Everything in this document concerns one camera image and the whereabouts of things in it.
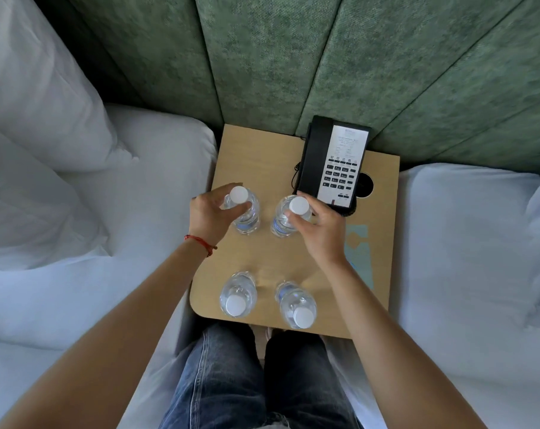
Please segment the person's left hand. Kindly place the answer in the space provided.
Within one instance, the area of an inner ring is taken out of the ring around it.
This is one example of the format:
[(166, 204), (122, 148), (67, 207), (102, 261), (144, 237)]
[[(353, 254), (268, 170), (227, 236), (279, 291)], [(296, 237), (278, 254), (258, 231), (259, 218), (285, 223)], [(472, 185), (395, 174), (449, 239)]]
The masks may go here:
[(185, 239), (201, 244), (207, 250), (208, 257), (212, 255), (231, 225), (225, 221), (225, 209), (221, 206), (225, 196), (236, 186), (243, 184), (234, 182), (217, 187), (198, 195), (190, 202), (189, 230)]

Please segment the person's right hand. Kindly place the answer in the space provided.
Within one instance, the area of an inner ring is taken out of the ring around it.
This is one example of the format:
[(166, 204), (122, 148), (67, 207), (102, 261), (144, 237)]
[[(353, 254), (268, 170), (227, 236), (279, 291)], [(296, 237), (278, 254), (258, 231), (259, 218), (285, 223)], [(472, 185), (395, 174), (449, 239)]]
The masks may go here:
[(297, 195), (308, 200), (317, 216), (315, 231), (298, 231), (309, 254), (324, 273), (348, 268), (349, 264), (344, 253), (345, 218), (309, 194), (297, 191)]

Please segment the clear water bottle white cap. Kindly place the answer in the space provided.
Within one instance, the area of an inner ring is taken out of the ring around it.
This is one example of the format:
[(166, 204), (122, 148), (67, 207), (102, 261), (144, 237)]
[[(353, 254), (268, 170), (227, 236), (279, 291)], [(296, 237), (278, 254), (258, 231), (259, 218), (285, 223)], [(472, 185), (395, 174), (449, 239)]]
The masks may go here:
[(256, 281), (248, 271), (237, 272), (227, 280), (220, 294), (219, 302), (224, 314), (231, 318), (248, 316), (257, 302)]
[(307, 222), (312, 221), (313, 210), (308, 200), (299, 195), (288, 195), (277, 205), (274, 219), (271, 223), (271, 231), (280, 238), (288, 237), (297, 232), (293, 224), (290, 223), (286, 212), (290, 211), (293, 216), (299, 216)]
[(312, 295), (294, 281), (281, 282), (275, 291), (281, 317), (290, 329), (309, 329), (317, 318)]
[(258, 197), (246, 187), (233, 187), (224, 198), (222, 209), (231, 209), (241, 204), (249, 203), (249, 209), (239, 216), (234, 222), (236, 230), (248, 235), (256, 231), (260, 226), (260, 203)]

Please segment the person's right forearm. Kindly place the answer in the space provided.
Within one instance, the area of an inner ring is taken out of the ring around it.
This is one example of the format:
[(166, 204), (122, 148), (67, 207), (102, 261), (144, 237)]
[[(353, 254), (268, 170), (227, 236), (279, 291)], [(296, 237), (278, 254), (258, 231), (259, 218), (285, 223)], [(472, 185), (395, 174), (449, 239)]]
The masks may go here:
[(487, 429), (345, 259), (317, 263), (331, 284), (388, 429)]

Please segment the person's left forearm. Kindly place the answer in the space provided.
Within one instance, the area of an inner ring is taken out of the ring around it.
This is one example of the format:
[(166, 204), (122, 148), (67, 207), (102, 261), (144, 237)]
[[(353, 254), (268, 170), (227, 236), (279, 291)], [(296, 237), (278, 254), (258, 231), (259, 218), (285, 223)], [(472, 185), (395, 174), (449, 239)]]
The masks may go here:
[(208, 256), (181, 245), (0, 420), (0, 429), (117, 429), (168, 321)]

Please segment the light wooden nightstand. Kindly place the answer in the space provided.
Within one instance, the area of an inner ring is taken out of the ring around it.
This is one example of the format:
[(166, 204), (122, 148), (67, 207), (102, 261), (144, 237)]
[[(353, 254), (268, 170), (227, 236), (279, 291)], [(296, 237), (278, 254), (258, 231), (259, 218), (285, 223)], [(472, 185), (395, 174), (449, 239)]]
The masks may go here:
[[(242, 182), (259, 199), (261, 224), (249, 235), (231, 226), (218, 250), (198, 269), (189, 297), (197, 315), (232, 320), (221, 310), (220, 294), (232, 274), (248, 271), (256, 281), (257, 302), (248, 316), (234, 321), (289, 329), (281, 317), (275, 291), (281, 282), (290, 280), (309, 291), (317, 303), (317, 319), (308, 332), (350, 339), (331, 286), (307, 252), (302, 237), (296, 233), (280, 238), (271, 232), (278, 203), (293, 192), (291, 180), (303, 147), (298, 137), (224, 126), (213, 186)], [(374, 190), (369, 197), (357, 199), (355, 213), (347, 218), (347, 224), (368, 227), (372, 291), (385, 309), (391, 287), (399, 164), (398, 156), (366, 151), (361, 172), (372, 178)]]

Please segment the black desk telephone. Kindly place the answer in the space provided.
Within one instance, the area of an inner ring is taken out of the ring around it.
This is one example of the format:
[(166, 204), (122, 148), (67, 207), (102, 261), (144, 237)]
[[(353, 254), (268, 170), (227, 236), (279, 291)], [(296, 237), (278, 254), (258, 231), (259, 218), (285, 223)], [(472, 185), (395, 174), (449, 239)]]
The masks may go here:
[(309, 194), (341, 216), (354, 214), (353, 191), (371, 134), (369, 126), (315, 115), (292, 179), (293, 193)]

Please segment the light blue paper card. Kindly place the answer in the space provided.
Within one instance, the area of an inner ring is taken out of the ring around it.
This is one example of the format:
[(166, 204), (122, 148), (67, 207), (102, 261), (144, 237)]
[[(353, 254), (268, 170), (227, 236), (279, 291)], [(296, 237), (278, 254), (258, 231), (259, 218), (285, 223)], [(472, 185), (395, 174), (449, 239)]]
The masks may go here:
[(361, 280), (371, 290), (374, 290), (367, 225), (346, 225), (344, 253), (346, 259), (360, 276)]

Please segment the white bed with sheet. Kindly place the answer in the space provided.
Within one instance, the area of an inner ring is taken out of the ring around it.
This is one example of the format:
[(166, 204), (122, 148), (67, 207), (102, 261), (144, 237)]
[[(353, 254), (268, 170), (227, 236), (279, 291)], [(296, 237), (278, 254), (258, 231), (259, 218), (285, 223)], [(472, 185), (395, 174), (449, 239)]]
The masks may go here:
[(0, 272), (0, 419), (182, 243), (189, 201), (209, 188), (217, 148), (202, 122), (124, 106), (107, 112), (138, 160), (62, 178), (108, 230), (109, 256)]
[(540, 329), (525, 210), (540, 176), (401, 172), (389, 311), (489, 429), (540, 429)]

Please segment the green upholstered headboard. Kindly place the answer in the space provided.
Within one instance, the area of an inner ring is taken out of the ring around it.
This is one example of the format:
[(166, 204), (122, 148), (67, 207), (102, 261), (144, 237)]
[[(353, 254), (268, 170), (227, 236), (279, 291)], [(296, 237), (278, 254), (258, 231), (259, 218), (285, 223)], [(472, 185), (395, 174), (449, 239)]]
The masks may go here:
[(34, 0), (106, 102), (540, 174), (540, 0)]

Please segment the blue jeans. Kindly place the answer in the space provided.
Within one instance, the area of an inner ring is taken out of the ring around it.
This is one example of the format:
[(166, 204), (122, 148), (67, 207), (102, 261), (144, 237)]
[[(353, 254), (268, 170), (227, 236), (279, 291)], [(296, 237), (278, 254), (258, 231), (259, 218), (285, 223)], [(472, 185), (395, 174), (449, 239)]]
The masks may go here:
[(264, 361), (249, 325), (210, 324), (159, 429), (363, 429), (319, 335), (278, 332)]

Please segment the large white pillow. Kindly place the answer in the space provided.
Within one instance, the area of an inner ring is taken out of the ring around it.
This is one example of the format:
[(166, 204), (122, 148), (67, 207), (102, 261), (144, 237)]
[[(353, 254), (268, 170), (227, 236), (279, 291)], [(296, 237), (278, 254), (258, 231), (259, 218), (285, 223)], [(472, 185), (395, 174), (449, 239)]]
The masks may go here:
[(33, 0), (0, 0), (0, 132), (57, 172), (137, 160)]

